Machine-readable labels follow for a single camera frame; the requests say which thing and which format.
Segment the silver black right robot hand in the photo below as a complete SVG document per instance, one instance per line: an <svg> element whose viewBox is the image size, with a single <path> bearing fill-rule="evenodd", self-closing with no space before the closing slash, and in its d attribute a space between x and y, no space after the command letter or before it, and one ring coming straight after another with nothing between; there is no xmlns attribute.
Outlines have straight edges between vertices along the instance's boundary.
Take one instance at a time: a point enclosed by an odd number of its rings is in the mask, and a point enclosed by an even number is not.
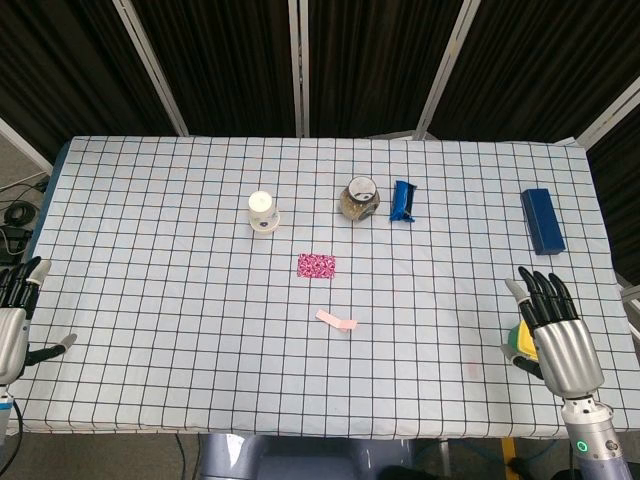
<svg viewBox="0 0 640 480"><path fill-rule="evenodd" d="M501 351L509 363L542 380L549 391L563 399L593 395L604 383L595 346L580 318L565 283L520 266L525 288L513 279L505 284L515 298L525 330L533 341L535 357L507 343Z"/></svg>

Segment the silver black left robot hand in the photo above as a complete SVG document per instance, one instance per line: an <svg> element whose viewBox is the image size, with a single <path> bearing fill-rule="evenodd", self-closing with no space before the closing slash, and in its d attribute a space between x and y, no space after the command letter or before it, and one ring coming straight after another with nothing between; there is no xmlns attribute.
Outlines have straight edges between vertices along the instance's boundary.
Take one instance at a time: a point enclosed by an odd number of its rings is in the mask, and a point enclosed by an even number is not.
<svg viewBox="0 0 640 480"><path fill-rule="evenodd" d="M75 333L52 347L29 350L29 335L40 288L51 261L36 256L26 263L1 271L1 386L19 379L33 366L66 353L77 339Z"/></svg>

